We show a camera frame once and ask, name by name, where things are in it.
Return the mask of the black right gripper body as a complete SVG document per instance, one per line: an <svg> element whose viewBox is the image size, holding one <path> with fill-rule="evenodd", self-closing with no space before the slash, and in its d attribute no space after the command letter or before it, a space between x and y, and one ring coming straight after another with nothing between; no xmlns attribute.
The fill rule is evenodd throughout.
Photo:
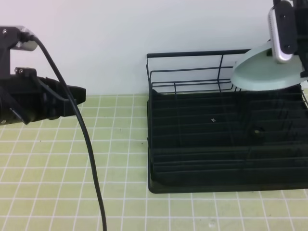
<svg viewBox="0 0 308 231"><path fill-rule="evenodd" d="M297 55L302 64L303 71L300 78L308 77L308 2L306 0L293 0L290 2L295 11L297 30Z"/></svg>

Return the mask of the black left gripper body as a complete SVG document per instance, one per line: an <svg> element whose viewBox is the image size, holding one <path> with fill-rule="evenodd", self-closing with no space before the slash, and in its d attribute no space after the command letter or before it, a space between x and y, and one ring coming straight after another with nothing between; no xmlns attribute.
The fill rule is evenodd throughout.
<svg viewBox="0 0 308 231"><path fill-rule="evenodd" d="M25 125L44 119L75 115L57 80L39 77L34 68L17 67L10 73L11 50L22 38L16 26L0 28L0 123Z"/></svg>

